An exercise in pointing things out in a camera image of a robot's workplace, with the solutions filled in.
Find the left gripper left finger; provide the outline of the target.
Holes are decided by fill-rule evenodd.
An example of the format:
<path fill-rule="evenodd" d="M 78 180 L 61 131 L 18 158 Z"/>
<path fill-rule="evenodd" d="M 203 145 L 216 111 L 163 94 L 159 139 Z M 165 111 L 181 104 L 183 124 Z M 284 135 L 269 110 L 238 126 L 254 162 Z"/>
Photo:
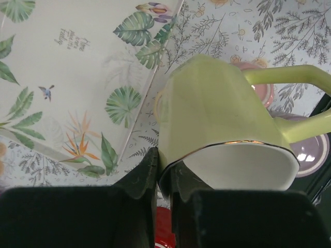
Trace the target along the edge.
<path fill-rule="evenodd" d="M 110 186 L 1 194 L 1 247 L 154 247 L 158 150 Z"/>

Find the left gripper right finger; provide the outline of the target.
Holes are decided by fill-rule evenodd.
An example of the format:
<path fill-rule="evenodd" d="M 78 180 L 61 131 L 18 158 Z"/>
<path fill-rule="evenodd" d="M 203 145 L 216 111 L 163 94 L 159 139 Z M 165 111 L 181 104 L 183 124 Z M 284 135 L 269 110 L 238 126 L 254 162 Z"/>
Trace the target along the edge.
<path fill-rule="evenodd" d="M 183 162 L 165 170 L 177 247 L 330 247 L 322 218 L 295 191 L 214 190 Z"/>

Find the light green mug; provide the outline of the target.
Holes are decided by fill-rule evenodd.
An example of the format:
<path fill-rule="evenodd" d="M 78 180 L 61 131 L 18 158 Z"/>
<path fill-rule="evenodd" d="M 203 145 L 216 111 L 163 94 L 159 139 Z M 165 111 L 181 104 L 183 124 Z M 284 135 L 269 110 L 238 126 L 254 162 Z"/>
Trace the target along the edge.
<path fill-rule="evenodd" d="M 289 142 L 329 133 L 330 111 L 300 121 L 272 117 L 252 88 L 268 83 L 330 93 L 330 75 L 312 65 L 241 71 L 198 54 L 174 70 L 160 100 L 160 177 L 183 162 L 213 189 L 287 190 L 299 170 Z"/>

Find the pink faceted mug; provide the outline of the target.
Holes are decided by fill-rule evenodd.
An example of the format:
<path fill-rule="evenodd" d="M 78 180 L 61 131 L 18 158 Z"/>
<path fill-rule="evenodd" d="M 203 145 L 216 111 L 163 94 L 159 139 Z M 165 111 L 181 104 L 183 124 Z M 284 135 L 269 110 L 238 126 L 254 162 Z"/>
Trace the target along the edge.
<path fill-rule="evenodd" d="M 241 71 L 247 69 L 261 69 L 261 66 L 248 62 L 238 62 L 238 63 L 233 63 L 233 65 L 237 66 Z M 272 104 L 274 98 L 273 84 L 252 85 L 252 88 L 254 89 L 255 93 L 259 96 L 264 107 L 268 108 Z"/>

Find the red mug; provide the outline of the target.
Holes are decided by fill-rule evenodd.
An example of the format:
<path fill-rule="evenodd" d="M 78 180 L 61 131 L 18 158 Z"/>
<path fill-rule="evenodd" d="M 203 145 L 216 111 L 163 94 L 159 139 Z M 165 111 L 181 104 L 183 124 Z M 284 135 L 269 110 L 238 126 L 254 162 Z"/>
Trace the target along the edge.
<path fill-rule="evenodd" d="M 171 210 L 157 207 L 155 248 L 176 248 L 175 234 L 172 233 Z"/>

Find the yellow mug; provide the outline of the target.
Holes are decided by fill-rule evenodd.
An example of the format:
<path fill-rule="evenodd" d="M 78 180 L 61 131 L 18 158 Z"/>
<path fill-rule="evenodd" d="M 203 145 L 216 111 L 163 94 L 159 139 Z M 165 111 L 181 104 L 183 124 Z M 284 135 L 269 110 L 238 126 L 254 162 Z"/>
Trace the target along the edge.
<path fill-rule="evenodd" d="M 160 100 L 162 98 L 163 95 L 163 90 L 159 91 L 155 97 L 155 104 L 154 104 L 154 108 L 153 108 L 153 112 L 154 112 L 154 117 L 156 119 L 156 121 L 158 123 L 160 123 L 160 118 L 159 118 L 159 108 L 160 108 Z"/>

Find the mauve purple mug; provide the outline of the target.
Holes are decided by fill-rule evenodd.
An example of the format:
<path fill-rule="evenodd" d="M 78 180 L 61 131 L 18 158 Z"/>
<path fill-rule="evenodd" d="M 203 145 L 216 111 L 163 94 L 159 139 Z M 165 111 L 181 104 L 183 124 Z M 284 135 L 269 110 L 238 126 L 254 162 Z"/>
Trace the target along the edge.
<path fill-rule="evenodd" d="M 296 178 L 307 177 L 326 162 L 330 150 L 327 134 L 311 137 L 289 145 L 300 163 Z"/>

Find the leaf print tray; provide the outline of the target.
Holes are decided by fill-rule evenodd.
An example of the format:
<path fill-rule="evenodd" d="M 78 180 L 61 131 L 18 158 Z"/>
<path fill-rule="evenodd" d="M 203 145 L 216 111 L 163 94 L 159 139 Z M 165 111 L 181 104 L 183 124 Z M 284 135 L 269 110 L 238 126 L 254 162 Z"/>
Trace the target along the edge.
<path fill-rule="evenodd" d="M 116 171 L 182 1 L 1 1 L 1 135 Z"/>

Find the floral tablecloth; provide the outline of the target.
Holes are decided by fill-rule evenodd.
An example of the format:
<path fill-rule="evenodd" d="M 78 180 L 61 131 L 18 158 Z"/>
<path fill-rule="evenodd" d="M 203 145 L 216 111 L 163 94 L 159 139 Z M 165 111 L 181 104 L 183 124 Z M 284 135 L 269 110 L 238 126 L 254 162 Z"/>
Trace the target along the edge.
<path fill-rule="evenodd" d="M 1 135 L 1 187 L 116 182 L 158 145 L 156 94 L 197 54 L 261 68 L 312 64 L 330 71 L 330 1 L 182 1 L 116 171 L 91 177 Z"/>

